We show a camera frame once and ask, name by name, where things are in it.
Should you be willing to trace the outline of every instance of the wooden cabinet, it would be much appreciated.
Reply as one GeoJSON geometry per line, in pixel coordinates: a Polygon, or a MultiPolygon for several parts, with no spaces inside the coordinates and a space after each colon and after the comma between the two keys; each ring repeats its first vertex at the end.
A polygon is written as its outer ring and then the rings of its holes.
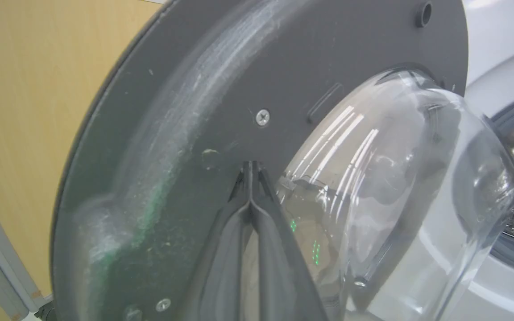
{"type": "Polygon", "coordinates": [[[159,4],[0,0],[0,223],[51,293],[49,237],[63,165],[94,94],[159,4]]]}

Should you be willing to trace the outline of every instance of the wooden wall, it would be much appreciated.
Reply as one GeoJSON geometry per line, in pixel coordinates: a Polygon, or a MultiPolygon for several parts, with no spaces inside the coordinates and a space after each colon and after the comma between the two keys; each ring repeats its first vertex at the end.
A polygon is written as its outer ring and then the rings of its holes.
{"type": "Polygon", "coordinates": [[[43,296],[71,142],[120,53],[159,4],[0,0],[0,223],[43,296]]]}

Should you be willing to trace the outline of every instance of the washing machine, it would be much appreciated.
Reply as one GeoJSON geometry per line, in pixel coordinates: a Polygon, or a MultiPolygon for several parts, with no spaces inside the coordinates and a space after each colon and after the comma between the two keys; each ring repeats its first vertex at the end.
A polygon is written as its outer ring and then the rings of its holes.
{"type": "Polygon", "coordinates": [[[514,320],[512,75],[510,1],[168,2],[73,143],[57,318],[514,320]]]}
{"type": "MultiPolygon", "coordinates": [[[[464,2],[469,34],[465,100],[480,107],[514,154],[514,1],[464,2]]],[[[514,321],[514,218],[499,236],[453,320],[514,321]]]]}

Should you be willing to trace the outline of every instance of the screw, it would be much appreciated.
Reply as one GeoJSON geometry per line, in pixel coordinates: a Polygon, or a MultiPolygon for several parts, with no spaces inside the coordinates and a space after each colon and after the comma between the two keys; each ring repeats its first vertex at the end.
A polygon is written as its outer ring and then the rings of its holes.
{"type": "Polygon", "coordinates": [[[355,279],[354,279],[354,285],[359,287],[359,288],[363,288],[366,286],[366,283],[368,281],[366,281],[365,278],[362,278],[361,276],[357,276],[355,279]]]}
{"type": "Polygon", "coordinates": [[[271,114],[269,114],[269,110],[261,109],[257,113],[257,116],[255,116],[255,121],[257,121],[259,126],[265,126],[269,122],[270,118],[271,114]]]}
{"type": "Polygon", "coordinates": [[[168,299],[167,297],[165,299],[162,299],[160,300],[157,304],[156,304],[156,311],[157,312],[163,312],[163,311],[166,311],[170,305],[172,304],[172,301],[170,301],[170,299],[168,299]]]}

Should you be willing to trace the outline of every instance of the white washing machine body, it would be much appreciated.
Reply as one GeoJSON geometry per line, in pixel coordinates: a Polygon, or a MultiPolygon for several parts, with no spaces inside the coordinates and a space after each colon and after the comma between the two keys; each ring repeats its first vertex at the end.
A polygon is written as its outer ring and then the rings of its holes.
{"type": "MultiPolygon", "coordinates": [[[[464,5],[469,34],[465,100],[490,118],[514,113],[514,0],[466,0],[464,5]]],[[[488,256],[451,319],[514,321],[514,266],[488,256]]]]}

